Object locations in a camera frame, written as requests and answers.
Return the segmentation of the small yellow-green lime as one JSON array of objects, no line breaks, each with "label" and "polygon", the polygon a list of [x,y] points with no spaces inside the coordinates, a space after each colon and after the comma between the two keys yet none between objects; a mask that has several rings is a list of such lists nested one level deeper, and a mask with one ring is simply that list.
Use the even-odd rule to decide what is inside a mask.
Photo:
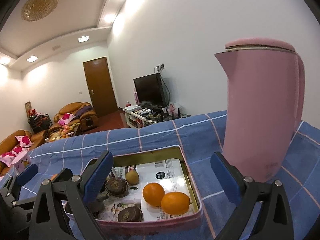
[{"label": "small yellow-green lime", "polygon": [[127,172],[125,174],[125,179],[126,179],[127,183],[130,185],[139,184],[139,174],[134,170]]}]

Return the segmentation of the orange tangerine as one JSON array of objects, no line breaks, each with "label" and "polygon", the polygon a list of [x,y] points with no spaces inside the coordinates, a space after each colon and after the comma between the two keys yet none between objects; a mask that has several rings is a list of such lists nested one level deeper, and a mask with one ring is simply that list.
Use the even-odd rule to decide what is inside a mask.
[{"label": "orange tangerine", "polygon": [[161,201],[161,208],[170,215],[183,215],[188,212],[190,198],[182,192],[169,192],[165,194]]},{"label": "orange tangerine", "polygon": [[160,207],[165,191],[159,183],[148,183],[143,188],[143,198],[145,201],[153,206]]}]

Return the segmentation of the pink cartoon mug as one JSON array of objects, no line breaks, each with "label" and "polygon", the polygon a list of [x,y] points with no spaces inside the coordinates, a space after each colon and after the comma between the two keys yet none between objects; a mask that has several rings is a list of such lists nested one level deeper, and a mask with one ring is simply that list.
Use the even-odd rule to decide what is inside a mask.
[{"label": "pink cartoon mug", "polygon": [[26,170],[31,165],[31,161],[30,161],[28,152],[21,152],[12,161],[12,164],[18,174],[22,173],[24,170]]}]

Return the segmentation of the brown leather sofa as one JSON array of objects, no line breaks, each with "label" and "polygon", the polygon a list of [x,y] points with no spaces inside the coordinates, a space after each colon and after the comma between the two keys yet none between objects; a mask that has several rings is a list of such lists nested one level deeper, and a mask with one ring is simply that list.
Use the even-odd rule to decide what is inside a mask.
[{"label": "brown leather sofa", "polygon": [[10,168],[14,167],[12,161],[21,152],[28,152],[45,143],[48,137],[46,130],[31,134],[29,131],[17,130],[1,142],[1,177],[5,176]]}]

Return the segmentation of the cluttered coffee table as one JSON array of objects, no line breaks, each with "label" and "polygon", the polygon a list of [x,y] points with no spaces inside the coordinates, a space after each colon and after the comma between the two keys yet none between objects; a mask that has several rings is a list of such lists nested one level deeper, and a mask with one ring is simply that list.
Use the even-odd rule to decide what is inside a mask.
[{"label": "cluttered coffee table", "polygon": [[80,132],[81,128],[79,123],[72,124],[71,126],[63,126],[55,132],[50,133],[48,141],[54,142],[61,139],[74,137],[78,135]]}]

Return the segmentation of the pink floral cushion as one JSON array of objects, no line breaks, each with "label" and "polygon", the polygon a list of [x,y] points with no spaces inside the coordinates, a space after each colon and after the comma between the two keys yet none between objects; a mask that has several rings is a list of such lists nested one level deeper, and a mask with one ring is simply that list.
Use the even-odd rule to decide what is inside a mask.
[{"label": "pink floral cushion", "polygon": [[58,120],[58,124],[60,124],[61,126],[67,125],[69,124],[73,119],[74,119],[75,115],[71,114],[71,113],[65,113],[59,120]]}]

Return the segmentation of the black storage rack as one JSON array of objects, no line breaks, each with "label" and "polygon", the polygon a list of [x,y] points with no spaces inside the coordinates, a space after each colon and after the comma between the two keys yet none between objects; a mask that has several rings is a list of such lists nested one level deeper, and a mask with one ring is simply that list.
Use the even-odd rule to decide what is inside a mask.
[{"label": "black storage rack", "polygon": [[53,125],[49,115],[37,112],[37,110],[31,106],[30,101],[25,103],[25,110],[27,113],[28,123],[34,134],[44,130],[47,131]]}]

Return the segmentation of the brown wooden door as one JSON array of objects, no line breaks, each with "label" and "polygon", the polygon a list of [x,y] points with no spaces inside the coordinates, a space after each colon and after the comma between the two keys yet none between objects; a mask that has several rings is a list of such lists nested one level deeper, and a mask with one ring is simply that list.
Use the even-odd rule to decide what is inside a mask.
[{"label": "brown wooden door", "polygon": [[83,63],[85,78],[91,102],[99,117],[118,110],[114,94],[107,57],[101,57]]}]

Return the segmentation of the pink rectangular tin box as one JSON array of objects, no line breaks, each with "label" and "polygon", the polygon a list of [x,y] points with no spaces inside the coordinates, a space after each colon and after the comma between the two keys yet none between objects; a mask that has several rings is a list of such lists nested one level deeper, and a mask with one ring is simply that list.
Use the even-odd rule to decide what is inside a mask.
[{"label": "pink rectangular tin box", "polygon": [[179,146],[113,157],[91,210],[106,236],[157,235],[198,228],[203,208]]}]

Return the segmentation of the white tv stand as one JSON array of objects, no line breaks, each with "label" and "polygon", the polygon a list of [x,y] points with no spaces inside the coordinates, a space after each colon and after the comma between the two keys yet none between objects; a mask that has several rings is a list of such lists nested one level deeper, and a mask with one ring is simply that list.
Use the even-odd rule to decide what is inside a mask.
[{"label": "white tv stand", "polygon": [[167,107],[142,108],[139,105],[130,105],[122,109],[125,114],[126,124],[131,128],[143,128],[164,121],[190,117],[181,113],[179,108],[171,105]]}]

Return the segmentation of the orange tangerine under gripper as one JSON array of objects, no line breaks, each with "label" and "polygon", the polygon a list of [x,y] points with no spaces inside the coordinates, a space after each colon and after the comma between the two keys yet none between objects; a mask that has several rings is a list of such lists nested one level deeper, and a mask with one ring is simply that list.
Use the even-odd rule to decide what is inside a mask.
[{"label": "orange tangerine under gripper", "polygon": [[161,201],[161,208],[170,215],[183,215],[188,212],[190,198],[182,192],[169,192],[165,194]]}]

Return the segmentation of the blue plaid tablecloth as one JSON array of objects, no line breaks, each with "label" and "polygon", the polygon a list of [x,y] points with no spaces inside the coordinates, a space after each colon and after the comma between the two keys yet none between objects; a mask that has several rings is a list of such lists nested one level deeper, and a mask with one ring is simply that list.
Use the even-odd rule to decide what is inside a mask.
[{"label": "blue plaid tablecloth", "polygon": [[[30,158],[38,174],[22,189],[20,198],[36,196],[41,182],[70,168],[79,174],[105,150],[114,155],[138,153],[179,146],[191,169],[204,203],[199,228],[159,239],[213,239],[223,228],[235,206],[223,192],[212,168],[211,155],[223,145],[226,126],[224,111],[161,122],[142,129],[114,129],[80,135],[34,149]],[[301,122],[276,178],[284,184],[291,207],[294,238],[303,239],[319,217],[319,130]]]}]

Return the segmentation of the black flat television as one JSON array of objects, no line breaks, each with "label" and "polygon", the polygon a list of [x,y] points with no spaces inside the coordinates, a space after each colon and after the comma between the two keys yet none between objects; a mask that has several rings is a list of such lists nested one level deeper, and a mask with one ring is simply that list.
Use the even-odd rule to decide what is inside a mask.
[{"label": "black flat television", "polygon": [[140,104],[159,107],[165,107],[167,105],[161,75],[159,73],[135,78],[133,82]]}]

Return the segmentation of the pink electric kettle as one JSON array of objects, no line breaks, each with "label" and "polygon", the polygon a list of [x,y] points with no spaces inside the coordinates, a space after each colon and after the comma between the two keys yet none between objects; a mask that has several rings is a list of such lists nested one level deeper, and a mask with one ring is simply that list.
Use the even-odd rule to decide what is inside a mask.
[{"label": "pink electric kettle", "polygon": [[215,56],[228,79],[223,155],[244,176],[266,182],[302,119],[303,61],[291,44],[261,37],[228,42]]}]

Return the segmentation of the round gold ceiling lamp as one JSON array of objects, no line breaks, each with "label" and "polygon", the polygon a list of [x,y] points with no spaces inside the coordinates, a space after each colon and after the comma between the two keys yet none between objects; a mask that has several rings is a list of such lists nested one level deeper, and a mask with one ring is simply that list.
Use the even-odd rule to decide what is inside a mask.
[{"label": "round gold ceiling lamp", "polygon": [[27,0],[21,10],[22,18],[27,22],[39,21],[50,15],[59,0]]}]

